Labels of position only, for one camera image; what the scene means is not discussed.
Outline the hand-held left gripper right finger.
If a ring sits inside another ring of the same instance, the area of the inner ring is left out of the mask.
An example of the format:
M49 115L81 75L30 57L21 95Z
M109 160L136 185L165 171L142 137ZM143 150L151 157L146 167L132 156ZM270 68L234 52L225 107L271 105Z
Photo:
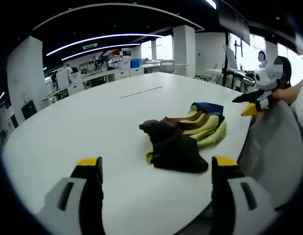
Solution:
M269 193L233 159L214 156L211 181L211 234L261 235L277 216Z

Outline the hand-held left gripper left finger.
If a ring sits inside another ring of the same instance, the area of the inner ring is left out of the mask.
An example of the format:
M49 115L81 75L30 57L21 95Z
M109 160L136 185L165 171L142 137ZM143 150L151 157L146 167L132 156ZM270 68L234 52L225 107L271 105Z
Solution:
M102 158L82 159L46 195L37 214L53 235L103 235Z

